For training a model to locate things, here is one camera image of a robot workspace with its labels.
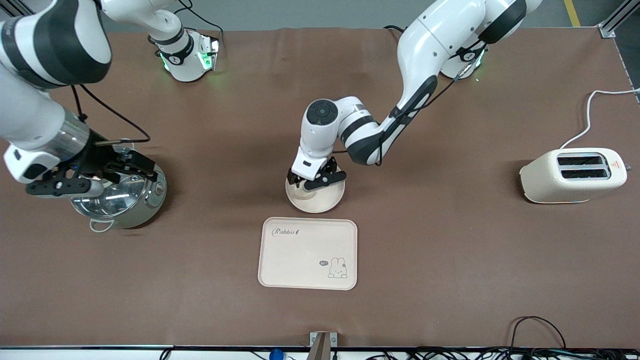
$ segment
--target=stainless steel pot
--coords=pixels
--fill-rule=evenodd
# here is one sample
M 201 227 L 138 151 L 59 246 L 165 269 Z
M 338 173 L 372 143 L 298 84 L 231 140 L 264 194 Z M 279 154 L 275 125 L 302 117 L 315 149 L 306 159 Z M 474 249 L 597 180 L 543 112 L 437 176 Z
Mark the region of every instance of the stainless steel pot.
M 129 152 L 128 147 L 115 147 L 122 153 Z M 89 220 L 89 228 L 96 233 L 105 233 L 111 229 L 128 229 L 149 221 L 160 209 L 166 197 L 166 179 L 158 165 L 157 181 L 133 175 L 121 174 L 120 184 L 103 181 L 104 192 L 98 197 L 72 197 L 71 205 Z M 97 229 L 103 224 L 105 228 Z

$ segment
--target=table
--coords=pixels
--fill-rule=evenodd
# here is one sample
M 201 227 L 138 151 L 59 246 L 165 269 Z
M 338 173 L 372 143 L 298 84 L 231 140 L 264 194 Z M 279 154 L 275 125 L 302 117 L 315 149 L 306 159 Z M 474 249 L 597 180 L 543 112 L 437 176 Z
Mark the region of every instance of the table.
M 317 98 L 357 95 L 381 121 L 401 92 L 397 33 L 225 34 L 219 72 L 174 81 L 139 33 L 112 33 L 113 66 L 89 88 L 143 126 L 169 181 L 147 226 L 93 234 L 65 200 L 28 197 L 0 169 L 0 343 L 342 346 L 504 345 L 540 315 L 570 347 L 640 344 L 640 183 L 579 205 L 528 203 L 521 166 L 584 126 L 595 89 L 630 88 L 614 40 L 593 28 L 521 29 L 413 121 L 382 167 L 338 155 L 347 190 L 304 215 L 284 192 L 300 121 Z M 440 80 L 440 88 L 446 84 Z M 69 109 L 69 89 L 54 92 Z M 92 128 L 135 130 L 83 94 Z M 640 166 L 640 107 L 597 97 L 575 146 Z M 258 283 L 265 219 L 346 218 L 359 229 L 351 291 Z M 557 346 L 535 323 L 516 344 Z

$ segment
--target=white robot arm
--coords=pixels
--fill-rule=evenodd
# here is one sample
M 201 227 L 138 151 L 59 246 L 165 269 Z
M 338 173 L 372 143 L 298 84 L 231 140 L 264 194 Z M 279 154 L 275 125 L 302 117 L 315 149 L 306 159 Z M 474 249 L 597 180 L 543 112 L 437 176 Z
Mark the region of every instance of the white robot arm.
M 298 155 L 287 176 L 289 185 L 302 185 L 302 190 L 312 192 L 344 181 L 346 174 L 337 171 L 335 159 L 330 160 L 336 138 L 353 162 L 372 165 L 381 161 L 433 95 L 437 75 L 446 63 L 452 77 L 469 75 L 476 59 L 464 55 L 509 36 L 540 3 L 541 0 L 437 0 L 399 39 L 397 57 L 404 87 L 386 119 L 376 122 L 357 97 L 314 101 L 302 121 Z
M 11 145 L 11 175 L 39 197 L 98 196 L 98 179 L 118 174 L 155 181 L 155 163 L 123 156 L 47 91 L 96 83 L 111 65 L 111 48 L 93 0 L 56 0 L 44 11 L 0 22 L 0 137 Z M 66 173 L 73 170 L 73 176 Z
M 176 0 L 100 0 L 102 11 L 116 22 L 145 29 L 160 49 L 164 67 L 178 81 L 195 81 L 212 70 L 218 39 L 185 30 L 172 12 L 162 10 Z

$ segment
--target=green led light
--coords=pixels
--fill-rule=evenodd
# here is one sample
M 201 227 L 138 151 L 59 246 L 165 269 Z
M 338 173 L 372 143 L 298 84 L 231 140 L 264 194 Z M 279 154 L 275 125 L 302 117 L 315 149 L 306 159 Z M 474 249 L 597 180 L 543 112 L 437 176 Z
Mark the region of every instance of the green led light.
M 478 56 L 478 60 L 476 61 L 476 67 L 480 66 L 480 64 L 482 62 L 482 57 L 483 57 L 485 51 L 486 50 L 482 50 L 482 52 L 480 53 L 480 56 Z
M 199 58 L 200 58 L 200 63 L 202 63 L 202 67 L 205 70 L 209 70 L 211 69 L 212 65 L 211 65 L 211 57 L 207 54 L 202 54 L 200 52 L 198 52 Z
M 164 59 L 164 56 L 162 54 L 160 54 L 160 59 L 162 59 L 162 62 L 164 63 L 164 69 L 170 71 L 169 65 L 166 64 L 166 60 Z

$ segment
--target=rabbit cartoon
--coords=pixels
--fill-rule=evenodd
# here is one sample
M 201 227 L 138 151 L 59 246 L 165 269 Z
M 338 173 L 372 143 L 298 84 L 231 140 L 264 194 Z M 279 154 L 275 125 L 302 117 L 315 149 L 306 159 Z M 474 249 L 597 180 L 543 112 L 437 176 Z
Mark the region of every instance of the rabbit cartoon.
M 346 279 L 347 266 L 344 264 L 344 258 L 331 259 L 331 267 L 329 268 L 329 277 Z

